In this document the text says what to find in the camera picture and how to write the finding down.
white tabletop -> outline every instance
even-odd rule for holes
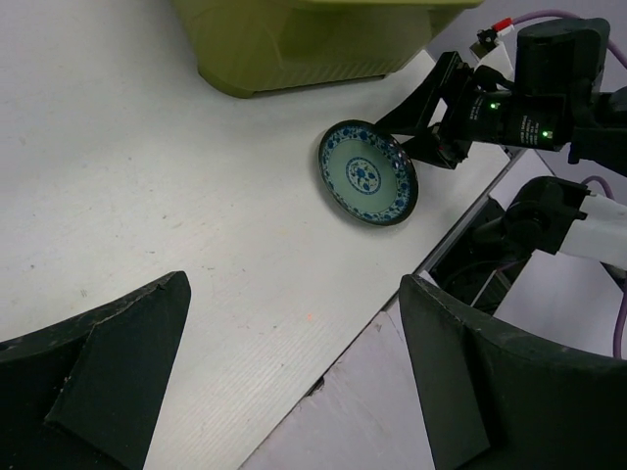
[[[237,468],[506,165],[418,167],[403,225],[354,222],[314,151],[433,66],[240,101],[168,2],[9,2],[0,18],[0,340],[185,270],[192,305],[146,468]]]

red cable tip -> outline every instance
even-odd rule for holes
[[[513,25],[513,21],[511,20],[511,18],[505,18],[504,20],[501,20],[498,23],[494,23],[492,25],[492,29],[496,32],[500,32],[500,31],[503,31],[504,29],[507,29],[508,27],[512,25]]]

floral pattern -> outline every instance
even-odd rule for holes
[[[366,222],[391,225],[407,217],[413,210],[417,200],[417,180],[413,166],[403,151],[401,145],[392,137],[385,137],[374,132],[371,124],[360,121],[348,121],[333,127],[322,140],[318,152],[318,163],[322,179],[333,197],[351,215]],[[329,162],[333,150],[347,140],[361,140],[379,150],[388,160],[397,180],[396,201],[385,211],[368,212],[349,205],[344,198],[335,191],[330,180]],[[346,168],[346,177],[351,185],[362,194],[374,195],[381,187],[379,170],[367,159],[355,157]]]

plate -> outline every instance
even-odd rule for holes
[[[400,223],[418,200],[415,169],[403,147],[368,122],[347,120],[331,127],[322,137],[318,165],[333,198],[364,222]]]

green bin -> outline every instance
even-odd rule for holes
[[[259,91],[402,69],[482,0],[172,0],[212,86]]]

